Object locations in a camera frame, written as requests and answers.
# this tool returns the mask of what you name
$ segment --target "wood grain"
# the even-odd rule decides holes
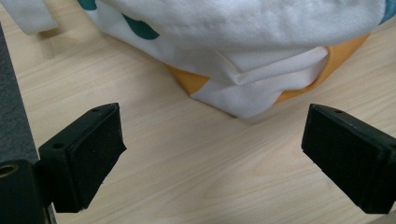
[[[300,144],[310,103],[396,136],[396,20],[378,27],[319,88],[236,119],[190,99],[163,64],[99,32],[77,1],[48,2],[60,28],[40,35],[24,35],[0,8],[36,146],[86,110],[119,102],[128,147],[89,209],[56,214],[59,223],[349,224],[381,217],[355,206]]]

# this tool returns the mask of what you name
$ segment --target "light wood surface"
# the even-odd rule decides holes
[[[388,223],[366,215],[300,148],[310,103],[396,136],[396,20],[320,87],[237,119],[192,100],[163,64],[99,32],[77,1],[47,1],[60,28],[5,32],[39,147],[88,109],[119,102],[128,147],[89,209],[65,223]]]

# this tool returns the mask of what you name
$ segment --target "wooden table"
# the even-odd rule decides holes
[[[159,63],[102,34],[77,1],[48,1],[56,31],[0,20],[38,147],[88,109],[119,102],[128,150],[88,210],[59,223],[383,223],[300,148],[310,103],[396,136],[396,20],[316,90],[237,119],[192,100]]]

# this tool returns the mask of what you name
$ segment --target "screw hole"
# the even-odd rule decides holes
[[[58,148],[61,148],[63,146],[64,146],[63,143],[55,143],[52,147],[55,148],[55,149],[58,149]]]
[[[0,167],[0,178],[11,175],[12,173],[16,172],[18,168],[19,166],[15,164]]]

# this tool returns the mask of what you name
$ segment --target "table surface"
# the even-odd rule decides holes
[[[237,119],[194,101],[165,66],[98,31],[77,1],[48,1],[59,29],[0,21],[38,147],[98,105],[120,103],[125,151],[89,209],[59,223],[389,223],[366,215],[300,148],[310,103],[396,136],[396,20],[324,84]]]

